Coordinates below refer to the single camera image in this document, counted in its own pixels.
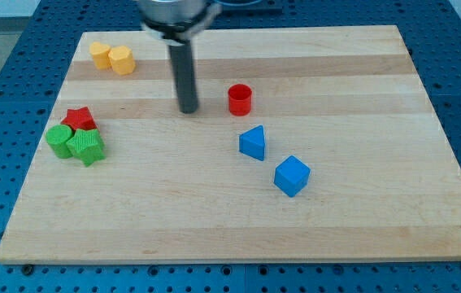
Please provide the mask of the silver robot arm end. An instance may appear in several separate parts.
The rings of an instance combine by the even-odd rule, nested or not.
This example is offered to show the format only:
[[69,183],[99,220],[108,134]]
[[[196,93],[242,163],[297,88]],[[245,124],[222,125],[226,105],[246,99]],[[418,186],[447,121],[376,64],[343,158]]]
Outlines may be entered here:
[[206,0],[137,0],[137,6],[142,28],[169,46],[183,46],[222,12]]

